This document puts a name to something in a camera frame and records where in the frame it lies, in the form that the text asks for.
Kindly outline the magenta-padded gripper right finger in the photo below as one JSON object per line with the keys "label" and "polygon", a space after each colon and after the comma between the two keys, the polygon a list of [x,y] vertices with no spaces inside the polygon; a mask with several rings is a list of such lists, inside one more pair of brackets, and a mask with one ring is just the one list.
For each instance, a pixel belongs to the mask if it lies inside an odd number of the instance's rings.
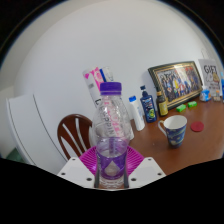
{"label": "magenta-padded gripper right finger", "polygon": [[125,188],[139,188],[152,183],[166,174],[152,157],[144,157],[135,149],[128,147],[126,159]]}

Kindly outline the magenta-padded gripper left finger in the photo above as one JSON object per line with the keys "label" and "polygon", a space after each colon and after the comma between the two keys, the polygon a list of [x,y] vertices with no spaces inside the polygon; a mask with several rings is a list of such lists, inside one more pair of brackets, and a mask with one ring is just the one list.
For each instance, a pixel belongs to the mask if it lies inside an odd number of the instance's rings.
{"label": "magenta-padded gripper left finger", "polygon": [[99,183],[96,148],[88,149],[80,157],[71,157],[58,176],[84,188],[96,188]]}

